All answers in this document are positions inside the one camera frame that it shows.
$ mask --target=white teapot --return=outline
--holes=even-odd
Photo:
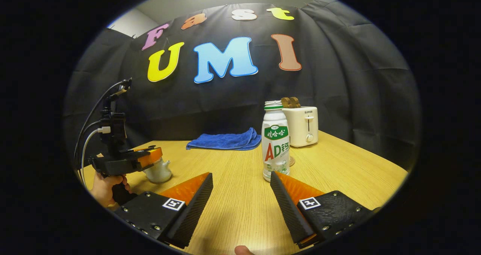
[[[147,178],[154,183],[163,183],[170,179],[172,171],[169,169],[170,161],[164,162],[162,158],[156,161],[152,167],[144,170]]]

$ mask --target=blue towel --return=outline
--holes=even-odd
[[[187,143],[186,149],[198,147],[206,149],[250,150],[255,149],[260,142],[261,136],[251,127],[242,134],[202,134],[198,139]]]

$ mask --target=toaster knob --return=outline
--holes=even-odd
[[[314,139],[314,136],[311,133],[308,133],[306,136],[306,141],[311,142]]]

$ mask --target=green label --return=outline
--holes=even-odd
[[[264,129],[264,136],[269,140],[280,140],[288,135],[287,126],[272,125]]]

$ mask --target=white cable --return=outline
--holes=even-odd
[[[85,149],[87,149],[87,144],[89,143],[89,140],[91,139],[91,137],[93,137],[93,135],[95,135],[96,133],[108,134],[110,133],[110,126],[104,126],[102,128],[98,128],[92,131],[92,133],[90,133],[90,135],[85,140],[84,148],[82,150],[82,166],[80,167],[80,175],[82,176],[82,182],[84,183],[85,187],[87,187],[87,184],[85,183],[85,175],[84,175]]]

